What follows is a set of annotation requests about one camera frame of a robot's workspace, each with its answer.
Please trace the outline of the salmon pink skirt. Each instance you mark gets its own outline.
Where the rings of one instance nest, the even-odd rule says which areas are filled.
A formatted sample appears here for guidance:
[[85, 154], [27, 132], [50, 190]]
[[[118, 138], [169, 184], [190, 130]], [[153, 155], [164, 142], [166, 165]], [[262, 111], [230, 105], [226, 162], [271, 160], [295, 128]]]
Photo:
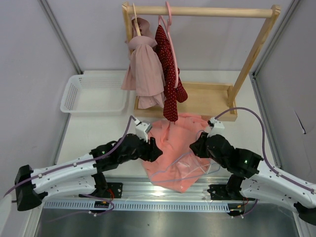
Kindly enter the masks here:
[[149, 135], [163, 154], [154, 162], [143, 162], [148, 178], [154, 185], [184, 193], [211, 167], [209, 158], [199, 158], [190, 149], [208, 123], [201, 116], [184, 113], [175, 122], [158, 120], [152, 126]]

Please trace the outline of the light blue wire hanger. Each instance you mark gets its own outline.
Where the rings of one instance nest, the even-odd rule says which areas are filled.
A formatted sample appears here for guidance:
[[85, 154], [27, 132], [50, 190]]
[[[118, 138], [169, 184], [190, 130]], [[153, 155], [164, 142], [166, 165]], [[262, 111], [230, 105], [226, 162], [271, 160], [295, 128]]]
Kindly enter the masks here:
[[199, 178], [216, 173], [220, 166], [209, 158], [198, 158], [189, 145], [198, 139], [196, 135], [170, 131], [151, 132], [163, 154], [154, 162], [143, 162], [143, 168], [151, 183], [183, 193]]

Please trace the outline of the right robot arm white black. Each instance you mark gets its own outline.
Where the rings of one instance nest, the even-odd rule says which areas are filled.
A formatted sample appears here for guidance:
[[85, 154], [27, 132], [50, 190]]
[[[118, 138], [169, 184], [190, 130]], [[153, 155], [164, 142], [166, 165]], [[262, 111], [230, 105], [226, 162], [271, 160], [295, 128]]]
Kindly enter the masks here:
[[253, 198], [282, 206], [311, 225], [316, 223], [316, 186], [266, 162], [260, 155], [234, 148], [222, 135], [201, 133], [190, 149], [199, 158], [210, 158], [231, 173], [226, 195]]

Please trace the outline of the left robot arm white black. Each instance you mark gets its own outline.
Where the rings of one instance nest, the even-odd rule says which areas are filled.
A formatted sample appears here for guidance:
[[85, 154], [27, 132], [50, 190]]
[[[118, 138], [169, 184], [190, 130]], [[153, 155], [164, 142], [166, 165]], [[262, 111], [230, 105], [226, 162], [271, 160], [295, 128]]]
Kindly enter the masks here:
[[105, 171], [130, 160], [154, 162], [162, 154], [155, 138], [145, 141], [127, 134], [68, 163], [39, 169], [24, 165], [18, 169], [14, 182], [17, 210], [31, 210], [55, 196], [102, 198], [108, 188]]

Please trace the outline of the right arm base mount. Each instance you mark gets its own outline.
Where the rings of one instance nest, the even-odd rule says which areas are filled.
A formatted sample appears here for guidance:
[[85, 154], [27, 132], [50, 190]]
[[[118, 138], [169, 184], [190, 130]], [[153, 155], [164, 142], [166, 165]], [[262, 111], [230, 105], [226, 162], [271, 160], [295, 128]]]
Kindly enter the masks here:
[[210, 193], [212, 200], [246, 200], [246, 197], [241, 194], [241, 188], [239, 186], [211, 184], [208, 186], [207, 192]]

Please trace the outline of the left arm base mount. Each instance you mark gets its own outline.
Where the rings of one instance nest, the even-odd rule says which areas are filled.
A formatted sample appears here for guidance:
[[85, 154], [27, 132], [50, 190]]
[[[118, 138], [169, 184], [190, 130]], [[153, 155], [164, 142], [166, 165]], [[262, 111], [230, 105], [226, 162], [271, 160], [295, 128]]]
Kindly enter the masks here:
[[97, 185], [96, 189], [89, 195], [98, 198], [121, 198], [123, 191], [123, 183], [109, 182], [103, 185]]

